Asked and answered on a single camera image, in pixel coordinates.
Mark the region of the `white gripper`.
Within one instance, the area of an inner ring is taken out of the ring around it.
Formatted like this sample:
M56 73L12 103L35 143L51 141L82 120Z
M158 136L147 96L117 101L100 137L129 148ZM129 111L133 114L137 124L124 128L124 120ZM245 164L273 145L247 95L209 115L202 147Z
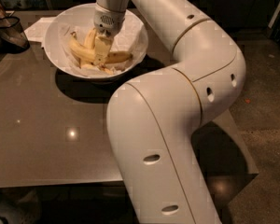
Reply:
M94 40L94 64L106 63L107 56L113 44L113 38L121 30L125 20L126 8L109 9L95 5L93 23L99 35Z

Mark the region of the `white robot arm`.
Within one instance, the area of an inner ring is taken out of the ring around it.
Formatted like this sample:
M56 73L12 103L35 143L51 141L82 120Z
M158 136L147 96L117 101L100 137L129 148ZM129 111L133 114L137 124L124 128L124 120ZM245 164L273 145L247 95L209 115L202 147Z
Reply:
M174 64L120 86L107 107L110 143L141 224L221 224L191 144L245 83L231 37L187 0L96 0L95 25L116 35L133 2Z

